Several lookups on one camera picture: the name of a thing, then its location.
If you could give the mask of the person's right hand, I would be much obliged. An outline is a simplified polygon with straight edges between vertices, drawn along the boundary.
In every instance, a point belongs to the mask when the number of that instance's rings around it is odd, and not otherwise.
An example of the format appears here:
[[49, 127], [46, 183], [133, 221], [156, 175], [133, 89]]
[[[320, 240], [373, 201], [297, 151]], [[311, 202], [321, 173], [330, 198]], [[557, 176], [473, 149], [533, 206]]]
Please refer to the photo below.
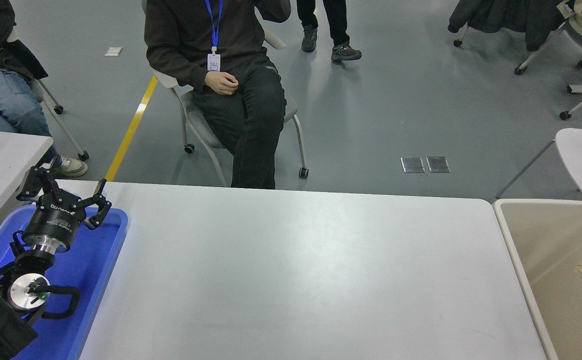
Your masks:
[[215, 93], [223, 96], [233, 95], [239, 87], [236, 77], [225, 71], [208, 71], [204, 78], [204, 84], [213, 89]]

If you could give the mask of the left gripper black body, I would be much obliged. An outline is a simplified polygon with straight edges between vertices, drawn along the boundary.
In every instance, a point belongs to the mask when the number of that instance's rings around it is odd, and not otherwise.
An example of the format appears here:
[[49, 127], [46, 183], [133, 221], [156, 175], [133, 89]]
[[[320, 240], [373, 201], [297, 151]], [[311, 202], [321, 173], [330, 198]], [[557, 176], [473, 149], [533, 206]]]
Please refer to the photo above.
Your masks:
[[85, 220], [81, 198], [63, 198], [56, 202], [51, 198], [35, 201], [35, 212], [22, 234], [26, 245], [40, 245], [51, 240], [56, 246], [71, 246], [79, 225]]

